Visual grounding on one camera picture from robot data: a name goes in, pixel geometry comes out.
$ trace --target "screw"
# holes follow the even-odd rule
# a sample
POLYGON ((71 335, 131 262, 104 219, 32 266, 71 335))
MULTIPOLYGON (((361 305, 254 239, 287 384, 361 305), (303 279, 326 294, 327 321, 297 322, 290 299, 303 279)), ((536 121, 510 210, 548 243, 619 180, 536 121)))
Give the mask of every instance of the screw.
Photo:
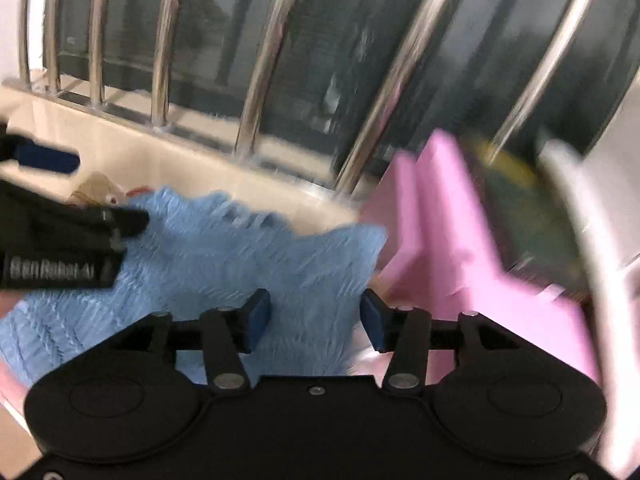
POLYGON ((213 383, 221 390, 237 390, 244 384, 244 377, 239 374, 220 374, 213 383))
POLYGON ((420 384, 420 380, 413 374, 393 374, 389 384, 396 390, 410 390, 420 384))

